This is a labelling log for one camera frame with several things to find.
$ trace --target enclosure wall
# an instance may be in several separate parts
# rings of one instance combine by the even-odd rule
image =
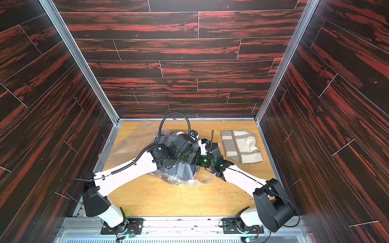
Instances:
[[[254,117],[307,0],[54,0],[120,118]]]
[[[0,242],[52,242],[112,123],[37,0],[0,2],[0,57]]]
[[[389,242],[388,14],[320,1],[260,123],[317,242]]]

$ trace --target ventilation grille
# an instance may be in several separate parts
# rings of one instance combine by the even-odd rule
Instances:
[[[115,240],[106,239],[82,239],[82,240],[68,240],[66,243],[115,243]],[[198,240],[187,240],[187,239],[166,239],[166,240],[121,240],[120,243],[241,243],[239,238],[235,239],[198,239]]]

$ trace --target black cable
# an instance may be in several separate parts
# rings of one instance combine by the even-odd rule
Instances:
[[[140,159],[140,157],[144,154],[144,152],[146,152],[146,151],[147,151],[149,148],[151,148],[152,146],[157,145],[157,144],[159,143],[160,139],[161,139],[161,132],[162,132],[163,123],[165,122],[165,120],[166,120],[170,115],[173,115],[173,114],[182,115],[182,116],[186,119],[186,122],[188,123],[188,135],[189,135],[190,132],[191,132],[191,124],[190,124],[190,122],[189,122],[189,119],[188,119],[184,114],[181,114],[181,113],[178,113],[178,112],[170,113],[170,114],[168,114],[167,116],[165,116],[165,117],[162,119],[161,124],[159,125],[158,135],[157,135],[155,141],[152,142],[151,144],[147,145],[131,163],[129,163],[128,165],[126,165],[126,166],[124,166],[124,167],[122,167],[122,168],[120,168],[120,169],[117,169],[117,170],[115,170],[115,171],[112,171],[111,174],[109,174],[109,175],[114,175],[114,174],[119,173],[119,172],[121,172],[121,171],[123,171],[123,170],[129,168],[130,166],[134,165],[134,164]]]
[[[84,205],[82,202],[80,202],[80,201],[74,199],[74,198],[65,190],[65,188],[62,186],[62,184],[61,184],[62,181],[61,181],[61,180],[59,180],[59,181],[60,181],[60,186],[62,187],[62,189],[65,191],[65,193],[66,193],[71,199],[73,199],[74,201],[76,201],[76,202],[81,203],[82,205]]]
[[[227,167],[227,169],[230,169],[230,170],[233,170],[233,171],[239,172],[239,173],[241,173],[241,174],[243,174],[243,175],[245,175],[245,176],[249,177],[248,175],[246,175],[245,173],[243,173],[243,172],[241,172],[241,171],[238,171],[238,170],[231,169],[230,167]],[[264,186],[264,185],[263,185],[261,182],[259,182],[259,181],[255,180],[254,178],[251,178],[251,177],[249,177],[249,178],[250,178],[251,180],[253,180],[253,181],[255,181],[255,182],[257,182],[257,183],[261,184],[262,186]]]

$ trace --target wooden table surface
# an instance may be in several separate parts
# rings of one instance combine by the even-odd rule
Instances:
[[[136,157],[138,150],[121,155],[114,152],[123,147],[134,150],[134,145],[142,149],[153,141],[154,134],[158,132],[158,126],[159,122],[123,122],[104,170]],[[165,122],[163,127],[174,131],[187,131],[185,121]],[[275,178],[254,121],[192,121],[191,128],[207,139],[211,138],[211,131],[214,130],[213,141],[219,144],[223,156],[225,152],[220,131],[247,130],[252,132],[255,134],[256,146],[261,151],[264,161],[238,166],[259,178],[266,180]],[[199,178],[209,175],[212,174],[204,168],[201,168],[198,173]],[[217,177],[214,177],[208,184],[187,186],[184,184],[171,185],[152,175],[144,175],[119,187],[109,197],[117,206],[123,208],[127,216],[232,216],[244,207],[255,207],[250,195]]]

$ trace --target aluminum frame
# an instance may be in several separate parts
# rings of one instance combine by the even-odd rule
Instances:
[[[103,92],[103,89],[100,87],[95,75],[93,74],[91,68],[86,62],[84,56],[82,55],[80,49],[78,48],[74,38],[72,37],[68,27],[63,21],[58,9],[56,8],[52,0],[39,0],[43,9],[47,13],[49,19],[53,23],[54,27],[57,29],[59,35],[61,36],[63,43],[68,47],[70,53],[75,59],[77,65],[80,67],[82,73],[84,74],[86,80],[92,87],[92,90],[96,94],[97,98],[100,100],[105,111],[107,112],[109,119],[111,119],[114,125],[119,121],[119,116],[113,108],[112,104],[109,102],[107,96]]]
[[[298,46],[298,43],[300,42],[301,37],[303,36],[305,29],[307,28],[308,23],[311,20],[319,1],[320,0],[309,0],[305,9],[303,10],[303,13],[300,17],[300,20],[296,26],[296,29],[294,30],[294,33],[292,35],[291,40],[289,42],[289,45],[286,48],[285,54],[282,57],[282,60],[281,60],[281,63],[277,69],[277,72],[274,75],[273,81],[269,87],[269,91],[267,92],[266,97],[263,100],[262,105],[259,108],[259,111],[255,117],[258,126],[263,118],[263,115],[265,114],[267,107],[270,104],[271,99],[274,96],[274,93],[275,93],[278,85],[281,82],[281,78],[284,75],[290,60],[292,59],[292,56],[293,56],[293,54]]]

